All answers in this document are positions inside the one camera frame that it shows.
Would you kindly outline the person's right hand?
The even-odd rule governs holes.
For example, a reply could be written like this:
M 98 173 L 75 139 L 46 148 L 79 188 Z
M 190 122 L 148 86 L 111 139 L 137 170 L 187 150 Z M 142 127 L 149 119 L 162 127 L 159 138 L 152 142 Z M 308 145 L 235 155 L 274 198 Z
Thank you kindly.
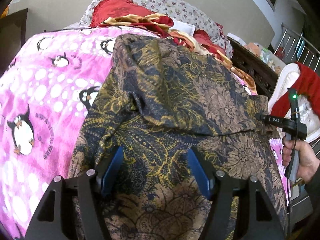
M 308 184 L 319 168 L 319 159 L 315 156 L 313 149 L 304 140 L 287 140 L 285 137 L 283 137 L 283 145 L 282 165 L 287 167 L 292 159 L 292 150 L 297 150 L 299 152 L 299 168 L 297 176 Z

